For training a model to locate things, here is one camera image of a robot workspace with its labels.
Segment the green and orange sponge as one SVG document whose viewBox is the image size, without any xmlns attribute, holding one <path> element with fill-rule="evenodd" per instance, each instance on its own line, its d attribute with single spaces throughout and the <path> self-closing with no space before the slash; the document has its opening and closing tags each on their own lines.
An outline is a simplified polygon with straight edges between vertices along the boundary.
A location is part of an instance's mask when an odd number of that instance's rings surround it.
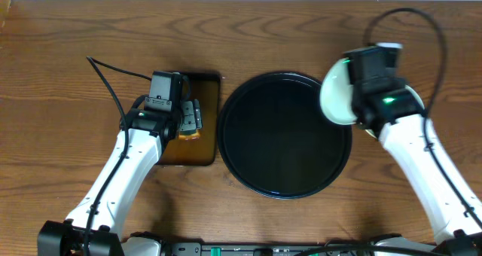
<svg viewBox="0 0 482 256">
<path fill-rule="evenodd" d="M 181 131 L 178 133 L 177 139 L 182 141 L 194 140 L 200 137 L 200 132 L 194 131 Z"/>
</svg>

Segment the light blue plate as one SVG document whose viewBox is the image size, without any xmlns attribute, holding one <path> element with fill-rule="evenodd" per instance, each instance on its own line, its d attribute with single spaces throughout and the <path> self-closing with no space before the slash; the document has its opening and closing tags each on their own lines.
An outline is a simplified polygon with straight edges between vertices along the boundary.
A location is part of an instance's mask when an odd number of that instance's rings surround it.
<svg viewBox="0 0 482 256">
<path fill-rule="evenodd" d="M 321 85 L 319 102 L 322 113 L 337 125 L 353 125 L 357 117 L 352 111 L 352 85 L 349 81 L 348 58 L 339 59 L 328 71 Z"/>
<path fill-rule="evenodd" d="M 425 109 L 425 105 L 423 103 L 422 98 L 419 96 L 419 94 L 412 87 L 408 85 L 405 85 L 405 89 L 408 90 L 414 96 L 415 100 L 420 104 L 422 109 Z M 377 139 L 373 130 L 365 130 L 365 132 L 371 137 L 373 137 L 374 139 Z"/>
</svg>

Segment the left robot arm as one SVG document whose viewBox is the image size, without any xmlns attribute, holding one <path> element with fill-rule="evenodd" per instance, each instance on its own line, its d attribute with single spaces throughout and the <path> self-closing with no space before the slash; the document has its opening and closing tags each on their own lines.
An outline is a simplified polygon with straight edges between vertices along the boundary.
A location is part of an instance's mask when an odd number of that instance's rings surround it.
<svg viewBox="0 0 482 256">
<path fill-rule="evenodd" d="M 198 100 L 172 112 L 131 108 L 107 163 L 82 201 L 63 222 L 46 221 L 37 238 L 39 255 L 160 255 L 162 242 L 142 233 L 122 242 L 136 194 L 167 143 L 203 125 Z"/>
</svg>

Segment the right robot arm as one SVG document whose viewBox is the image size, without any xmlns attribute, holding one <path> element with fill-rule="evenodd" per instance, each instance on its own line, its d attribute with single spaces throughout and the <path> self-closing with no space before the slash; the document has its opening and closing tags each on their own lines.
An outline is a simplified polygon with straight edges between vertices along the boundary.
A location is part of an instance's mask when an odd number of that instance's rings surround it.
<svg viewBox="0 0 482 256">
<path fill-rule="evenodd" d="M 352 109 L 401 167 L 446 251 L 481 251 L 481 201 L 444 150 L 410 87 L 355 92 Z"/>
</svg>

